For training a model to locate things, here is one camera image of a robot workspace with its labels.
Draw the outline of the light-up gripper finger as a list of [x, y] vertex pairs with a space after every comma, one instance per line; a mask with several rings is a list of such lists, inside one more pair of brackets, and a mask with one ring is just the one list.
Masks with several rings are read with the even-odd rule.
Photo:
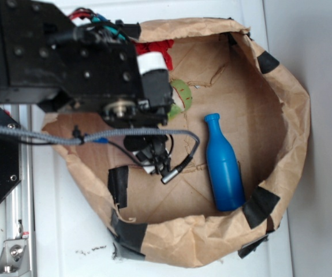
[[124, 138], [124, 147], [134, 154], [148, 174], [166, 176], [171, 172], [172, 135], [143, 135]]

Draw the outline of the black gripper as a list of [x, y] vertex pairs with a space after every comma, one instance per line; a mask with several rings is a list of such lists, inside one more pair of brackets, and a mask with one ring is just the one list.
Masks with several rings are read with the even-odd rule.
[[0, 103], [98, 113], [115, 128], [165, 125], [173, 102], [162, 53], [138, 55], [119, 26], [77, 26], [52, 3], [0, 1], [0, 70]]

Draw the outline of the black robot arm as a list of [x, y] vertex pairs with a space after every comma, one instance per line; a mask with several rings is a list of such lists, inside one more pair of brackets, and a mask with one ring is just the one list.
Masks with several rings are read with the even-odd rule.
[[[138, 54], [141, 28], [87, 10], [65, 15], [52, 3], [0, 1], [0, 104], [34, 104], [45, 113], [97, 113], [120, 135], [156, 135], [173, 104], [158, 52]], [[0, 126], [18, 143], [82, 145], [71, 138]]]

